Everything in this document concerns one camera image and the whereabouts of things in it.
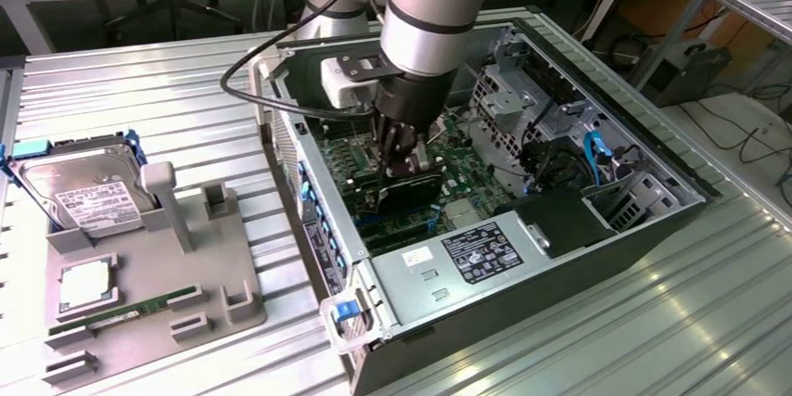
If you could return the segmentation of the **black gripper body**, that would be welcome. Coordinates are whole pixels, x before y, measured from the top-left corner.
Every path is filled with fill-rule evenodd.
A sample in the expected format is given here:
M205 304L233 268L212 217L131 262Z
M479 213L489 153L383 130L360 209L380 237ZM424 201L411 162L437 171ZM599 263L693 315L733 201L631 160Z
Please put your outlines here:
M375 129L385 133L396 124L425 133L440 115L451 93L456 70L425 77L401 73L379 81L375 106Z

